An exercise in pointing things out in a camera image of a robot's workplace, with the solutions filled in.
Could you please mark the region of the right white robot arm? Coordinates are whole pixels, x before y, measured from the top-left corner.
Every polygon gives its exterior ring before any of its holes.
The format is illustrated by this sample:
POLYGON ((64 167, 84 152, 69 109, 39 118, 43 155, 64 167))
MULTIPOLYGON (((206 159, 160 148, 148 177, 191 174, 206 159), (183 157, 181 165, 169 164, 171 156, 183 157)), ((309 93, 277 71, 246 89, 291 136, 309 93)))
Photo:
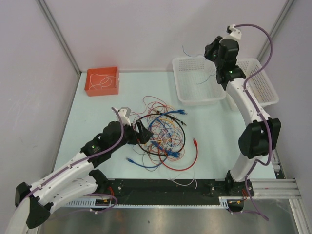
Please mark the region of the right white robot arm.
POLYGON ((257 164, 270 164, 281 129, 280 120, 271 118, 247 88, 247 78, 236 64, 238 52, 236 40, 218 36, 205 47, 204 54, 215 64, 217 83, 232 97, 246 125, 238 140, 240 155, 225 178, 224 190, 232 196, 248 190, 249 175, 257 164))

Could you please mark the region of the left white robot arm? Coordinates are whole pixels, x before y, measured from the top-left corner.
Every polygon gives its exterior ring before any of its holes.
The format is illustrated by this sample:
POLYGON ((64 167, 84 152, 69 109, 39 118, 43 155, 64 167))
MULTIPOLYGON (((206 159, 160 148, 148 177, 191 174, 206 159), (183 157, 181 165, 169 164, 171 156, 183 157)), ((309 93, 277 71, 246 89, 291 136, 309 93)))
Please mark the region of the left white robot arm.
POLYGON ((104 194, 109 182, 97 167, 122 146, 145 144, 153 136, 140 120, 136 125, 137 131, 131 124, 110 122, 61 168, 31 185, 19 184, 15 194, 16 210, 5 232, 25 234, 43 224, 66 203, 88 194, 104 194))

